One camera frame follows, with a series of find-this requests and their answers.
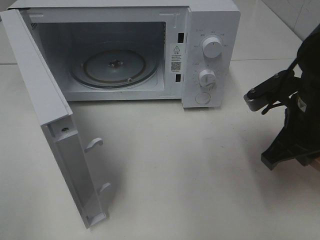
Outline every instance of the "qr code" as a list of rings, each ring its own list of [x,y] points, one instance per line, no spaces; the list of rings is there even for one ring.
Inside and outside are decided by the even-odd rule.
[[[180,61],[171,62],[171,71],[180,71],[180,70],[181,70]]]

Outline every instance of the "table surface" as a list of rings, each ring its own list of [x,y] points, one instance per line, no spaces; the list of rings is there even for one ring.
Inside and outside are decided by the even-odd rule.
[[[0,239],[318,240],[320,175],[260,161],[284,108],[251,112],[248,89],[286,69],[301,41],[260,0],[241,20],[221,108],[179,100],[74,102],[88,162],[113,184],[110,217],[86,229],[37,122],[0,23]]]

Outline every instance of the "sticker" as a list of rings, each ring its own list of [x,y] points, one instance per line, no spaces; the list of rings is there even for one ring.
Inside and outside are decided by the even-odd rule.
[[[170,69],[172,73],[181,73],[182,64],[186,52],[184,43],[172,43],[170,45]]]

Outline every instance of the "open microwave door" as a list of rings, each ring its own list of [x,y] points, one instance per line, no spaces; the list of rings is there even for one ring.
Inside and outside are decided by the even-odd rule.
[[[99,194],[110,184],[95,188],[86,152],[102,140],[96,138],[83,147],[73,113],[34,41],[28,16],[16,9],[1,14],[26,89],[41,129],[87,228],[106,218]]]

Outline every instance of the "white knob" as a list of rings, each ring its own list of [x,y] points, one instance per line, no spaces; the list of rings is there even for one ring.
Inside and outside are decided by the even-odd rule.
[[[202,43],[203,54],[210,59],[217,57],[222,51],[222,41],[217,36],[209,36]]]
[[[216,84],[216,75],[211,69],[199,73],[199,84],[203,88],[211,88]]]

